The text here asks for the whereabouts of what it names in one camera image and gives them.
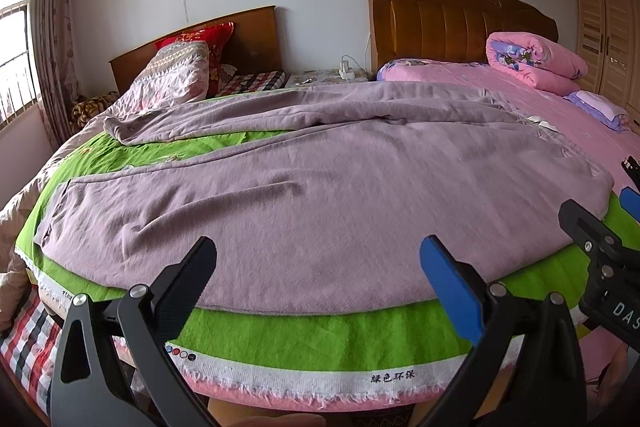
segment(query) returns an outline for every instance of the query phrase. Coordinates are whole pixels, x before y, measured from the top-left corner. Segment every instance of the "folded pink comforter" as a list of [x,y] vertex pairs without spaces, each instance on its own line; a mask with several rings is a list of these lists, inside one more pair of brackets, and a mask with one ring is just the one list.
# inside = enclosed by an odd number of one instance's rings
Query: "folded pink comforter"
[[587,64],[564,46],[526,32],[494,32],[486,41],[489,65],[530,87],[566,96],[580,90],[574,82]]

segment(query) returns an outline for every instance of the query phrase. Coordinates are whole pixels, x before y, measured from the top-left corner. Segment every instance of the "wooden wardrobe door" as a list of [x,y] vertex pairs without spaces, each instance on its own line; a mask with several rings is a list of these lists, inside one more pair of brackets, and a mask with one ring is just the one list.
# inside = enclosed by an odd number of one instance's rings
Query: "wooden wardrobe door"
[[633,53],[633,67],[631,73],[631,86],[629,95],[626,97],[626,104],[633,107],[636,111],[640,111],[640,36],[638,28],[640,28],[640,0],[631,0],[634,9],[634,28],[636,29],[636,45]]
[[587,75],[577,80],[587,91],[598,92],[604,66],[604,0],[578,0],[578,55],[589,67]]
[[605,0],[607,31],[600,94],[624,107],[631,84],[634,12],[631,0]]

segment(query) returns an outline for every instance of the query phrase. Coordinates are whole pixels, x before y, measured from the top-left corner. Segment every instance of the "green mattress cover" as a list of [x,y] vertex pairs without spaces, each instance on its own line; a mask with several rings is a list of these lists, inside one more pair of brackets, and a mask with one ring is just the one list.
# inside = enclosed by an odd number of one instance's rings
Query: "green mattress cover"
[[[69,293],[88,293],[95,301],[116,298],[123,294],[122,289],[100,286],[75,275],[45,257],[33,244],[34,232],[56,186],[78,176],[186,159],[281,132],[286,131],[240,132],[139,146],[123,146],[108,134],[98,134],[62,162],[25,223],[17,246]],[[610,197],[604,222],[626,246],[640,248],[638,224],[621,209],[615,194]],[[588,257],[571,245],[503,281],[514,294],[530,298],[544,298],[550,291],[559,291],[573,308],[586,283],[587,265]],[[462,355],[470,347],[455,334],[436,300],[374,312],[301,317],[196,308],[175,342],[220,359],[308,371],[404,367]]]

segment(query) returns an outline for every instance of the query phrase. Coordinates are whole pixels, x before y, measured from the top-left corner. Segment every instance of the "wooden headboard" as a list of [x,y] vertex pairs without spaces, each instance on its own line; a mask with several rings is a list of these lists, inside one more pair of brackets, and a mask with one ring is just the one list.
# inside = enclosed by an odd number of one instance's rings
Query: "wooden headboard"
[[527,31],[558,42],[553,19],[518,0],[369,0],[371,71],[394,58],[486,62],[486,38]]
[[282,69],[280,44],[276,31],[275,6],[265,6],[244,12],[218,17],[182,28],[110,61],[111,71],[120,94],[129,89],[131,83],[145,69],[157,52],[156,41],[185,31],[194,31],[224,22],[235,22],[236,29],[222,50],[222,63],[238,68],[238,74],[262,73]]

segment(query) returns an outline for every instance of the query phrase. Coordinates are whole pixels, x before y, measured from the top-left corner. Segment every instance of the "red curtain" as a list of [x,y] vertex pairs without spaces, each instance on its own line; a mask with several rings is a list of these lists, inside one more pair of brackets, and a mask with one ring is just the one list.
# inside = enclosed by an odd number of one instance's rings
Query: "red curtain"
[[30,13],[41,109],[55,150],[72,135],[69,115],[78,101],[69,0],[30,0]]

